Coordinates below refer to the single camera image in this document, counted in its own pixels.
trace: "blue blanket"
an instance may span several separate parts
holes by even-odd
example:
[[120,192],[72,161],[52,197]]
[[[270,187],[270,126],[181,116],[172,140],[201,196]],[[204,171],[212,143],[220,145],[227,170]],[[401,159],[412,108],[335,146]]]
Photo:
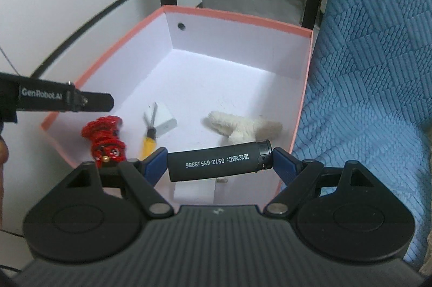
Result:
[[369,168],[415,217],[405,259],[416,268],[431,226],[431,120],[432,0],[328,0],[293,154]]

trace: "yellow handle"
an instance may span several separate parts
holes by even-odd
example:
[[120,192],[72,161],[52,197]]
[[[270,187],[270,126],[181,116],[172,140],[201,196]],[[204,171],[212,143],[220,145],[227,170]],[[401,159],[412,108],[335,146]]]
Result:
[[155,151],[155,149],[156,149],[156,141],[149,137],[144,138],[143,150],[141,152],[140,160],[144,160],[145,158],[147,158]]

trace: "screwdriver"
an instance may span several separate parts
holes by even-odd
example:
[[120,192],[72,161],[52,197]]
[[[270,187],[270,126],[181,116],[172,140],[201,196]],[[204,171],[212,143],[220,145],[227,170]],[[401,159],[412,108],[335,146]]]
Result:
[[158,110],[158,104],[155,103],[153,107],[152,120],[150,125],[147,127],[147,137],[143,141],[143,151],[141,153],[140,160],[144,160],[151,155],[156,149],[156,129],[155,129],[155,118]]

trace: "metal screw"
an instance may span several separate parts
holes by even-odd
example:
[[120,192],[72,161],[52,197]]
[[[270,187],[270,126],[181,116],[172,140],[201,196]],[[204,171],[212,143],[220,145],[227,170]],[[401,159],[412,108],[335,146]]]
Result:
[[288,207],[283,203],[271,203],[267,206],[267,211],[270,214],[285,214],[288,211]]
[[165,203],[154,203],[150,205],[150,212],[155,215],[163,215],[170,211],[171,207]]

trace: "white power adapter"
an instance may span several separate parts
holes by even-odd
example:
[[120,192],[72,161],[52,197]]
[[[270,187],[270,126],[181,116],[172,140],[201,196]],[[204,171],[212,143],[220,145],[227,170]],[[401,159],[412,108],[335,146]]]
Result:
[[[155,115],[155,129],[156,129],[156,137],[160,137],[163,134],[171,131],[173,128],[177,126],[177,120],[172,116],[169,112],[168,108],[165,104],[161,102],[156,102],[158,105],[158,109]],[[153,115],[154,104],[149,105],[144,110],[144,121],[147,126],[150,126],[152,115]]]

